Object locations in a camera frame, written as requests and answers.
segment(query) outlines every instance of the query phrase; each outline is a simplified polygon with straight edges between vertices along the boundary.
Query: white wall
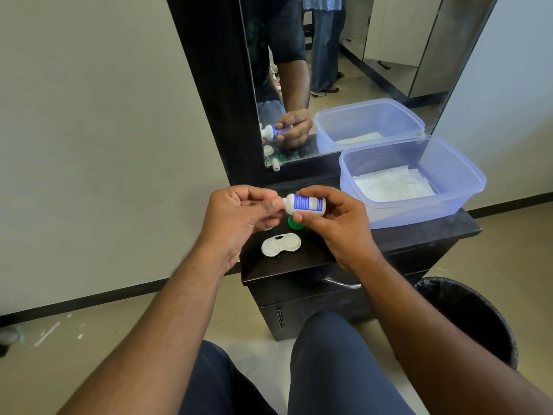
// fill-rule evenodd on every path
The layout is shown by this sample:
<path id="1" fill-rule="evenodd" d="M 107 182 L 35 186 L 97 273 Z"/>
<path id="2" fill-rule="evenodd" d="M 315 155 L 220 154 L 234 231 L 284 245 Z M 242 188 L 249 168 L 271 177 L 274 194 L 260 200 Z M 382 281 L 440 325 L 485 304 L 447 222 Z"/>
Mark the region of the white wall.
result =
<path id="1" fill-rule="evenodd" d="M 553 0 L 498 0 L 434 135 L 488 179 L 480 208 L 553 191 Z"/>
<path id="2" fill-rule="evenodd" d="M 0 314 L 169 276 L 226 185 L 165 0 L 0 0 Z"/>

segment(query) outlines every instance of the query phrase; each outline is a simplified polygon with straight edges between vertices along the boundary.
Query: white contact lens case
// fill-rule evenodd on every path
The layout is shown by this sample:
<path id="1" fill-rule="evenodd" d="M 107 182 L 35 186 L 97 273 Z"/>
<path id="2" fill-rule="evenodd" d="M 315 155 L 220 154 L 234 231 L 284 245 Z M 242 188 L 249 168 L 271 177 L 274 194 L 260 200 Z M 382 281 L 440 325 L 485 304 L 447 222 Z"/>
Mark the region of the white contact lens case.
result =
<path id="1" fill-rule="evenodd" d="M 301 239 L 294 233 L 269 237 L 261 245 L 261 251 L 265 256 L 273 257 L 281 251 L 294 252 L 301 246 Z"/>

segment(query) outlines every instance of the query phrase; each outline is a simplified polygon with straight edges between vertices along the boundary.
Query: white tissue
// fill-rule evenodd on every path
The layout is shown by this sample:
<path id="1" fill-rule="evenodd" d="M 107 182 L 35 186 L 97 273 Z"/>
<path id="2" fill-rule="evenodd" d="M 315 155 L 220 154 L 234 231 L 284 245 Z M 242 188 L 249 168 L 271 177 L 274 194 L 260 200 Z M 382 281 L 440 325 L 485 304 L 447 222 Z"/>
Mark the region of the white tissue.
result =
<path id="1" fill-rule="evenodd" d="M 407 166 L 354 176 L 353 180 L 361 192 L 375 202 L 402 201 L 436 195 L 418 169 L 408 169 Z"/>
<path id="2" fill-rule="evenodd" d="M 358 137 L 338 140 L 336 141 L 336 144 L 353 144 L 353 143 L 360 143 L 362 141 L 376 140 L 378 138 L 383 138 L 380 132 L 371 132 L 369 134 L 359 135 Z"/>

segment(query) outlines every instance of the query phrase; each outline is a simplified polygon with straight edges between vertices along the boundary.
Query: hand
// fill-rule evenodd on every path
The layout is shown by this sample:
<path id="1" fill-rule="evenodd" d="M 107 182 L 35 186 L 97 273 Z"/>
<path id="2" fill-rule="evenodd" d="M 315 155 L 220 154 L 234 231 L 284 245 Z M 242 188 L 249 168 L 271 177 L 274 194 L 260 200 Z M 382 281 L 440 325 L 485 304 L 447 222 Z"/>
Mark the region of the hand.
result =
<path id="1" fill-rule="evenodd" d="M 277 226 L 284 202 L 276 191 L 248 185 L 231 186 L 211 194 L 204 225 L 195 248 L 221 258 L 223 272 L 238 260 L 240 250 L 254 231 Z"/>
<path id="2" fill-rule="evenodd" d="M 297 194 L 326 198 L 324 217 L 301 211 L 294 213 L 292 218 L 315 230 L 343 269 L 355 272 L 364 260 L 382 256 L 370 234 L 369 218 L 363 202 L 328 186 L 309 186 Z"/>
<path id="3" fill-rule="evenodd" d="M 297 148 L 304 145 L 309 136 L 309 130 L 313 127 L 313 121 L 307 109 L 299 109 L 285 113 L 276 124 L 277 129 L 292 125 L 288 131 L 277 135 L 276 140 L 283 143 L 287 148 Z"/>

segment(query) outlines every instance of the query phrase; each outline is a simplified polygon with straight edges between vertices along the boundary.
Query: translucent plastic bin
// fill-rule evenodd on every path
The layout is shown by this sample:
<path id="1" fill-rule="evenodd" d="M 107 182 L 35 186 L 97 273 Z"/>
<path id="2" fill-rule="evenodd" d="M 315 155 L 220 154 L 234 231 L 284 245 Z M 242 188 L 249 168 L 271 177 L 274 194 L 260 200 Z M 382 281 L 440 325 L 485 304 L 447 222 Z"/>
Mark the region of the translucent plastic bin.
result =
<path id="1" fill-rule="evenodd" d="M 403 201 L 375 202 L 353 176 L 408 165 L 428 179 L 436 195 Z M 367 207 L 371 229 L 403 226 L 455 214 L 486 186 L 486 177 L 461 152 L 425 135 L 416 139 L 344 150 L 340 155 L 340 188 Z"/>
<path id="2" fill-rule="evenodd" d="M 315 126 L 321 154 L 405 139 L 424 132 L 423 120 L 391 99 L 347 104 L 317 112 Z M 383 138 L 354 144 L 336 143 L 371 132 L 379 132 Z"/>

